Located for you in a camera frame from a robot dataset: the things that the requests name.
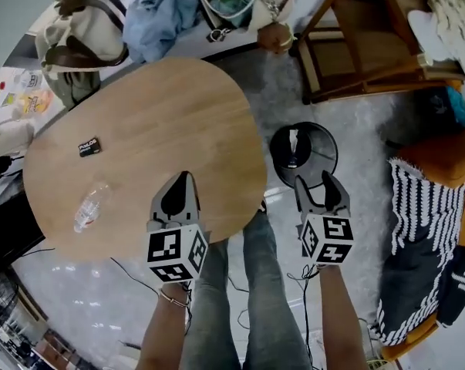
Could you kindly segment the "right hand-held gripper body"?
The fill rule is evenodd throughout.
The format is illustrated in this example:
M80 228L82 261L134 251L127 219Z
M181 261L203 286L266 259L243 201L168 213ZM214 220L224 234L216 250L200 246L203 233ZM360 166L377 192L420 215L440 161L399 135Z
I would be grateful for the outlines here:
M298 225L298 238L302 243L302 256L317 265L340 265L354 245L351 213L347 206L334 210L298 206L302 223Z

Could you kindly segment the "black mesh waste bin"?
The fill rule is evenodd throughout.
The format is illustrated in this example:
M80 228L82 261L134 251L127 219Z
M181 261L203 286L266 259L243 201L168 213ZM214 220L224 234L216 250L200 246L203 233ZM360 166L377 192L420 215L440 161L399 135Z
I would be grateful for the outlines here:
M298 166L288 168L290 129L298 130ZM337 143L332 134L321 125L300 122L278 129L271 138L269 150L278 178L288 187L294 186L295 177L301 176L308 188L322 185L322 171L334 173L339 161Z

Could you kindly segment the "clear plastic water bottle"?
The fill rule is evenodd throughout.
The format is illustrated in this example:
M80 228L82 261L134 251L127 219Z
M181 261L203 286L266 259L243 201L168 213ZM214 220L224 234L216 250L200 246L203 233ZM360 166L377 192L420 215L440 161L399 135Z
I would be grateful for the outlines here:
M101 214L101 210L109 202L111 195L112 190L107 182L95 182L89 188L76 211L73 230L79 234L97 220Z

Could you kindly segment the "small black box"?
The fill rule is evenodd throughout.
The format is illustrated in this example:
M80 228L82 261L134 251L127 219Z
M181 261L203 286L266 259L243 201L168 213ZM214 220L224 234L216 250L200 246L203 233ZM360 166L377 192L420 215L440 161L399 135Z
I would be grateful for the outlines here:
M91 140L78 145L79 156L87 157L102 151L102 147L97 137L93 137Z

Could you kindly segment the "person's right forearm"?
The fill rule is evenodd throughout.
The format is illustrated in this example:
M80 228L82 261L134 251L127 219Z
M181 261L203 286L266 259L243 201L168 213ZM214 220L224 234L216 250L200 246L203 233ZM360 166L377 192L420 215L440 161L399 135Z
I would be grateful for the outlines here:
M340 268L336 265L324 266L319 277L327 370L369 370L359 319Z

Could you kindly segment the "person's left forearm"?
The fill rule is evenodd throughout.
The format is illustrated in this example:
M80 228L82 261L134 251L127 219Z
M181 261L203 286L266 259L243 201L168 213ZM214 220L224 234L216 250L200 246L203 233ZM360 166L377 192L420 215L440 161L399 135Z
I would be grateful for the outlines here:
M143 337L136 370L178 370L190 307L188 283L164 284Z

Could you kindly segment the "wooden coffee table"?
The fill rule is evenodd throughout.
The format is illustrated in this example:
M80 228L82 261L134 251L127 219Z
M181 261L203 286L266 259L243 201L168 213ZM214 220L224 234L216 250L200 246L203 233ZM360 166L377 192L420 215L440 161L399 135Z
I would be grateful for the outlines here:
M80 157L97 137L102 151ZM125 75L54 122L31 143L23 181L45 243L73 262L136 257L156 192L191 172L213 242L254 216L267 183L262 141L239 85L218 67L165 58ZM76 233L76 211L97 181L112 195Z

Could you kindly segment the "person's blue jeans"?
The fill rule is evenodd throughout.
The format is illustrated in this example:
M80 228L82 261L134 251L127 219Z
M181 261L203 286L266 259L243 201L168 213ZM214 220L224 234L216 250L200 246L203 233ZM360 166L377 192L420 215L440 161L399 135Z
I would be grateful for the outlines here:
M288 305L274 231L264 208L243 229L248 279L248 346L239 360L227 297L227 240L208 248L194 288L192 319L179 370L312 370Z

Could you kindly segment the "orange sofa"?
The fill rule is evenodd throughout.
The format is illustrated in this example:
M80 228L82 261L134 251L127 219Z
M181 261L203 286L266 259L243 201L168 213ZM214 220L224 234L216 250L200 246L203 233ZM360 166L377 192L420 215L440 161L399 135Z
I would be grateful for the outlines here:
M465 129L406 146L399 150L395 158L406 161L432 182L452 188L458 187L465 183ZM462 221L463 233L460 235L459 245L465 247L465 211ZM396 346L382 345L383 358L393 362L428 338L435 330L444 328L435 320L431 317L413 331L410 343Z

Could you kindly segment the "olive green bag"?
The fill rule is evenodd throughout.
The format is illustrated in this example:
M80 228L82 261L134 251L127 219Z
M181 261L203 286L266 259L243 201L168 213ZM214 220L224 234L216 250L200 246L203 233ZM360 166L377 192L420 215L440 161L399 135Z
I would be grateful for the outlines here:
M96 93L101 86L98 72L42 71L49 88L62 101L67 110L77 107Z

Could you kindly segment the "wooden shelf rack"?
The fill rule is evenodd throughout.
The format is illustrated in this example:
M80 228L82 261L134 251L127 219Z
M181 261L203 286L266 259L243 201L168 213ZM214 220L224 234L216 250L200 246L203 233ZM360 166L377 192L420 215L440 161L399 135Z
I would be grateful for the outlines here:
M426 0L325 0L291 48L305 105L464 81L452 60L426 60L407 21Z

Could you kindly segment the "orange juice bottle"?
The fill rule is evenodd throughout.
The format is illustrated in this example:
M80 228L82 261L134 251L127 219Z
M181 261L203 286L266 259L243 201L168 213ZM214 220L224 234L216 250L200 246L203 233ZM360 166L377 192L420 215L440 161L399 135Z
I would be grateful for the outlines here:
M28 87L21 83L0 82L0 90L6 91L1 109L15 119L43 114L54 100L51 89L38 86Z

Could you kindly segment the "brown plush charm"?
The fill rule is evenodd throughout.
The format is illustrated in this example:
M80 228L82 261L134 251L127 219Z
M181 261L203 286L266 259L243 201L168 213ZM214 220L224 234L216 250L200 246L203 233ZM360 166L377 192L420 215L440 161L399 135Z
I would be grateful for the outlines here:
M285 23L271 23L258 30L258 46L275 55L285 54L293 45L295 36Z

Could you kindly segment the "pale pink tote bag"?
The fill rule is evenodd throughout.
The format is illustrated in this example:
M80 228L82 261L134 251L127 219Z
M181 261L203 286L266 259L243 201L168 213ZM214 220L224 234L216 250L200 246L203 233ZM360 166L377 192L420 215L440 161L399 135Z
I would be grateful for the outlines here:
M27 119L6 119L0 122L0 156L17 156L24 153L35 134Z

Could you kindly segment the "white crumpled cloth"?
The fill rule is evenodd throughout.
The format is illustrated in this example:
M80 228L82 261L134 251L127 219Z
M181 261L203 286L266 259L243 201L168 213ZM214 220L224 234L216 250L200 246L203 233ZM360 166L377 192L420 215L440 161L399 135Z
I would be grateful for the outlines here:
M412 10L410 28L426 61L453 60L465 74L465 0L428 0L430 12Z

